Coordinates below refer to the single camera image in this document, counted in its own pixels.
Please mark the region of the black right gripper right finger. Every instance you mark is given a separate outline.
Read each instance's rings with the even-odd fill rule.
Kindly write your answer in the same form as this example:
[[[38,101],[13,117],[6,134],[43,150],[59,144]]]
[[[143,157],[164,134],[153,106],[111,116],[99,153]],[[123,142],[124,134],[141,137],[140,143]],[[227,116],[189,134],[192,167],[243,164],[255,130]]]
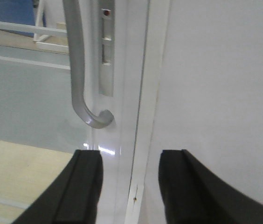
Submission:
[[[263,224],[262,204],[185,149],[162,151],[158,179],[168,224]]]

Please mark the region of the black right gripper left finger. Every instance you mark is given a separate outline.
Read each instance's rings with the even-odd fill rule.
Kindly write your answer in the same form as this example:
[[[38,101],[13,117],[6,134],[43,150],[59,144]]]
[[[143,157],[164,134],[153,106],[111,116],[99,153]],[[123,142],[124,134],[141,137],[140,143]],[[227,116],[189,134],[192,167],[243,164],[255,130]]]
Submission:
[[[103,184],[97,150],[76,150],[62,172],[15,224],[94,224]]]

